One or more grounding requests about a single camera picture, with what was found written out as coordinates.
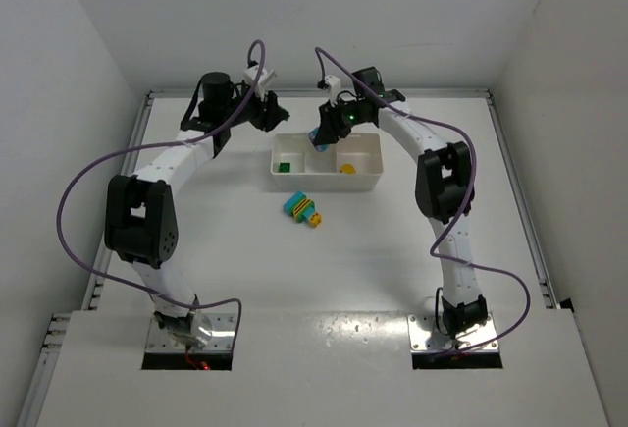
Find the teal green lego stack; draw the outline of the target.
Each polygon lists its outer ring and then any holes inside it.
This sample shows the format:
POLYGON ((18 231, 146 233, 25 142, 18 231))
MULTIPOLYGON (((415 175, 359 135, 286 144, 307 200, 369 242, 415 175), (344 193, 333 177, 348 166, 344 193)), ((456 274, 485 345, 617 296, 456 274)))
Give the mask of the teal green lego stack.
POLYGON ((319 128, 314 128, 308 133, 308 138, 317 152, 325 152, 330 147, 330 145, 317 142, 318 132, 319 128))

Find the yellow curved lego brick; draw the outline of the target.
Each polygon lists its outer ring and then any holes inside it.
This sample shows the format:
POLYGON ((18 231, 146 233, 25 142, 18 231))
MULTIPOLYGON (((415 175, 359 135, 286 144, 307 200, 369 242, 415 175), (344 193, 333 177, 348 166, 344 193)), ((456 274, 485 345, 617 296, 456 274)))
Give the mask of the yellow curved lego brick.
POLYGON ((353 175, 353 174, 355 174, 355 173, 356 173, 356 169, 355 169, 355 168, 354 168, 354 166, 353 166, 353 165, 351 165, 351 164, 343 164, 343 165, 340 167, 340 172, 341 172, 341 173, 345 173, 345 174, 350 174, 350 175, 353 175))

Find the bee lego stack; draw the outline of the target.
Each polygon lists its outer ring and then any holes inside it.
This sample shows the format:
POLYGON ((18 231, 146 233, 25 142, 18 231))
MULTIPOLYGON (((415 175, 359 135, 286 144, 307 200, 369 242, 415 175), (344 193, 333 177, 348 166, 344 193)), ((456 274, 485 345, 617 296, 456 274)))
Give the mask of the bee lego stack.
POLYGON ((296 223, 306 223, 311 228, 316 228, 322 223, 322 215, 317 211, 315 202, 302 191, 289 198, 283 210, 296 223))

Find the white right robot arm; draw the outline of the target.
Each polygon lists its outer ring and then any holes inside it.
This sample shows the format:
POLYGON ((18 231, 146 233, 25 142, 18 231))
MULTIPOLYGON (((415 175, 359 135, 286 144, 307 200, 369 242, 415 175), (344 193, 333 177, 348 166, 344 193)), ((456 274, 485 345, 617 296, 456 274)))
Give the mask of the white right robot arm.
POLYGON ((488 306, 471 267, 468 214, 475 190, 471 184, 474 154, 463 141, 448 142, 420 120, 406 98, 386 90, 376 68, 354 73, 352 98, 341 98, 338 77, 324 75, 317 87, 328 100, 319 107, 320 124, 310 134, 318 149, 348 137, 361 124, 373 124, 389 134, 415 161, 415 200, 432 226, 436 241, 430 253, 441 260, 442 326, 455 338, 488 319, 488 306))

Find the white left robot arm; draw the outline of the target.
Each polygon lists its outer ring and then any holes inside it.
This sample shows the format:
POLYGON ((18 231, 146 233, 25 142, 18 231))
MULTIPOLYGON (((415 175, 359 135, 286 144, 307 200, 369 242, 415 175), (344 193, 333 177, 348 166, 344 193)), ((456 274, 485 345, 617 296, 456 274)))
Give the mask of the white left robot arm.
POLYGON ((174 338, 191 338, 200 324, 197 296, 169 262, 179 239, 175 197, 223 150, 232 128, 249 123, 269 132, 288 119, 269 88, 275 76, 259 66, 248 67, 240 83, 223 72, 203 75, 173 145, 132 175, 117 175, 108 184, 105 245, 152 290, 155 319, 174 338))

